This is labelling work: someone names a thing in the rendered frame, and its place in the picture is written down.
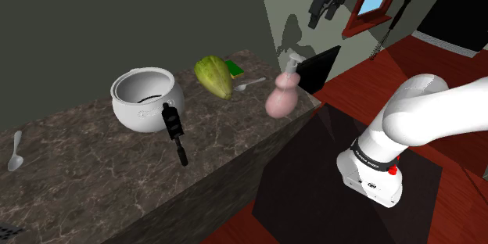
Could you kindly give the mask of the black flat board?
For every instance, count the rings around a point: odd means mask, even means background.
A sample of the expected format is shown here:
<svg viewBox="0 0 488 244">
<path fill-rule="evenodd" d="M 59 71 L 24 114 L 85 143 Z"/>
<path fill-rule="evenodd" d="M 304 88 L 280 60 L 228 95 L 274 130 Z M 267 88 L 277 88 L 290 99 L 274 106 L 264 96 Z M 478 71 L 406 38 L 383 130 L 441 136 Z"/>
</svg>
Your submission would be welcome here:
<svg viewBox="0 0 488 244">
<path fill-rule="evenodd" d="M 299 86 L 304 91 L 313 95 L 323 88 L 340 49 L 341 46 L 337 45 L 304 60 L 297 66 L 296 72 L 300 75 Z"/>
</svg>

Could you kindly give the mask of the black whisk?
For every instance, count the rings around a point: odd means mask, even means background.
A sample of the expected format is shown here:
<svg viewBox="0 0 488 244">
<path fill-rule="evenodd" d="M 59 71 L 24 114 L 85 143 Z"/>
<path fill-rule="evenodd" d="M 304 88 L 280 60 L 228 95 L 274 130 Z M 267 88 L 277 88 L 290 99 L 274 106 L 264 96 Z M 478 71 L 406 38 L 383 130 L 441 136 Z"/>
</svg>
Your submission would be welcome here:
<svg viewBox="0 0 488 244">
<path fill-rule="evenodd" d="M 404 14 L 405 9 L 410 4 L 410 2 L 411 2 L 411 0 L 404 0 L 403 5 L 400 7 L 400 9 L 398 10 L 398 12 L 394 16 L 393 21 L 389 25 L 388 31 L 385 33 L 385 35 L 382 37 L 382 39 L 378 42 L 378 44 L 375 46 L 373 52 L 371 53 L 371 55 L 369 57 L 370 60 L 374 60 L 375 57 L 379 54 L 379 52 L 382 50 L 382 48 L 384 47 L 384 44 L 386 43 L 386 41 L 387 41 L 387 39 L 389 37 L 390 32 L 397 25 L 398 21 L 400 20 L 400 18 Z"/>
</svg>

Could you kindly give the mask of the pink soap dispenser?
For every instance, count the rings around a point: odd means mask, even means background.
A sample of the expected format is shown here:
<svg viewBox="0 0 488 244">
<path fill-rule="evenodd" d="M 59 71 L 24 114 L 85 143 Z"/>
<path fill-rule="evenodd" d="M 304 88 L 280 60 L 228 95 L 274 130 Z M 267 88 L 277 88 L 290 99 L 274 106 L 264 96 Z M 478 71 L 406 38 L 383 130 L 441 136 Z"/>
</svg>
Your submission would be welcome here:
<svg viewBox="0 0 488 244">
<path fill-rule="evenodd" d="M 276 77 L 275 89 L 265 103 L 266 112 L 270 117 L 282 118 L 295 109 L 298 102 L 296 88 L 300 82 L 300 75 L 296 72 L 296 68 L 303 61 L 302 56 L 293 50 L 290 51 L 285 71 Z"/>
</svg>

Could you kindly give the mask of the green and yellow sponge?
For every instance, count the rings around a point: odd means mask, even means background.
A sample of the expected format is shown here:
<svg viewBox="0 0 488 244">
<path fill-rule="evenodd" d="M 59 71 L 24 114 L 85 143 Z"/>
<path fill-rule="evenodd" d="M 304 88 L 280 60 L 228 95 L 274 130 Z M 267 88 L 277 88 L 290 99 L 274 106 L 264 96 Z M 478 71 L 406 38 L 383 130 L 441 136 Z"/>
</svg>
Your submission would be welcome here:
<svg viewBox="0 0 488 244">
<path fill-rule="evenodd" d="M 227 65 L 229 73 L 233 79 L 236 79 L 237 77 L 240 77 L 244 74 L 244 70 L 232 60 L 226 60 L 225 64 Z"/>
</svg>

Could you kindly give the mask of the silver spoon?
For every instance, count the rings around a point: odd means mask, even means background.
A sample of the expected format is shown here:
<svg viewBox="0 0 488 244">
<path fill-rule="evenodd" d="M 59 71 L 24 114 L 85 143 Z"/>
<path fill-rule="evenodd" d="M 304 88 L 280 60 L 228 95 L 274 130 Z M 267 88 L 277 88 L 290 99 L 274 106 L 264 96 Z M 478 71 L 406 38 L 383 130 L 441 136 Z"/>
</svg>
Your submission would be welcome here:
<svg viewBox="0 0 488 244">
<path fill-rule="evenodd" d="M 23 157 L 17 154 L 17 150 L 22 138 L 22 131 L 17 131 L 13 139 L 13 153 L 8 162 L 8 171 L 13 172 L 23 164 Z"/>
<path fill-rule="evenodd" d="M 241 91 L 244 91 L 248 85 L 255 84 L 255 83 L 259 83 L 259 82 L 264 81 L 264 80 L 265 80 L 265 77 L 261 77 L 261 78 L 259 78 L 257 80 L 254 80 L 254 81 L 251 81 L 251 82 L 248 82 L 248 83 L 245 83 L 245 84 L 240 84 L 240 85 L 236 86 L 234 88 L 234 90 L 237 91 L 237 92 L 241 92 Z"/>
</svg>

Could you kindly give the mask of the dark robot stand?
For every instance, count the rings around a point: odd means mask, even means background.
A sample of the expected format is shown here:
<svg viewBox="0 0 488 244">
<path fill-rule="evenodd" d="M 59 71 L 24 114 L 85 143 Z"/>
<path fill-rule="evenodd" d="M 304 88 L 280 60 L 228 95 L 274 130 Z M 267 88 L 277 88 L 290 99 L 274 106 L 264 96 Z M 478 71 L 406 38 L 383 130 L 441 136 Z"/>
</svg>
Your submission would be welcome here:
<svg viewBox="0 0 488 244">
<path fill-rule="evenodd" d="M 372 201 L 345 186 L 336 166 L 365 128 L 324 105 L 266 165 L 253 216 L 279 244 L 427 244 L 442 168 L 406 150 L 400 201 Z"/>
</svg>

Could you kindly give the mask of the black kitchen spatula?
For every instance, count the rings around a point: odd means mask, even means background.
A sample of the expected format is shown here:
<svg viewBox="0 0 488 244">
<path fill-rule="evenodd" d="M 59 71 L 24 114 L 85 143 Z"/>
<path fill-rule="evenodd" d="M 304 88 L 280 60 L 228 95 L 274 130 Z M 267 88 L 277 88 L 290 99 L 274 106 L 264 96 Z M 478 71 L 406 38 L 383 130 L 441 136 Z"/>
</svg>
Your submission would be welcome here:
<svg viewBox="0 0 488 244">
<path fill-rule="evenodd" d="M 177 146 L 177 153 L 182 166 L 188 165 L 188 158 L 184 147 L 181 144 L 180 137 L 184 134 L 178 110 L 174 106 L 170 106 L 167 102 L 163 104 L 162 118 L 166 125 L 166 129 L 171 140 L 175 141 Z"/>
</svg>

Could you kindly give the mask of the white round pot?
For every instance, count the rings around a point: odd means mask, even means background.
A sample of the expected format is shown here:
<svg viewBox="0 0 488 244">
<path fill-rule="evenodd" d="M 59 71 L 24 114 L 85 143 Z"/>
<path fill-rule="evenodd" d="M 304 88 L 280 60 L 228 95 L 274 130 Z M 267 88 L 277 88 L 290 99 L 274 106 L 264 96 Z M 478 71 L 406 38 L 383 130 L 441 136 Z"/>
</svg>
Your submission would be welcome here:
<svg viewBox="0 0 488 244">
<path fill-rule="evenodd" d="M 159 67 L 135 68 L 119 76 L 110 89 L 113 112 L 132 131 L 153 133 L 166 128 L 162 111 L 166 103 L 179 113 L 185 99 L 174 75 Z"/>
</svg>

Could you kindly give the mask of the black perforated utensil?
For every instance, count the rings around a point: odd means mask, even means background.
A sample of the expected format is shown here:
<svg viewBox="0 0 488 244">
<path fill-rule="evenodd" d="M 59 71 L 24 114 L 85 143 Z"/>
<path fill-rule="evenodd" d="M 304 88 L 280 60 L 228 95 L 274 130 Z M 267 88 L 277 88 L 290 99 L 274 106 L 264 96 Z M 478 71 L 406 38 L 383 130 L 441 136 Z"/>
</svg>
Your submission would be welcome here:
<svg viewBox="0 0 488 244">
<path fill-rule="evenodd" d="M 23 232 L 22 228 L 10 224 L 0 223 L 0 240 L 8 240 Z"/>
</svg>

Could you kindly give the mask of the black appliance with grey frame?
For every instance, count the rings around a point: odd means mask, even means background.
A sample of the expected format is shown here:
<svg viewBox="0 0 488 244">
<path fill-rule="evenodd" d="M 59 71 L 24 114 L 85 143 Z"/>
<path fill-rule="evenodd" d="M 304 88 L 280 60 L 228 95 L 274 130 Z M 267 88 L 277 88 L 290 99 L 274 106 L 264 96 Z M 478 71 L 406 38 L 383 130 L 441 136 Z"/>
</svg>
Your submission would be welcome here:
<svg viewBox="0 0 488 244">
<path fill-rule="evenodd" d="M 472 58 L 488 45 L 488 0 L 436 0 L 412 36 Z"/>
</svg>

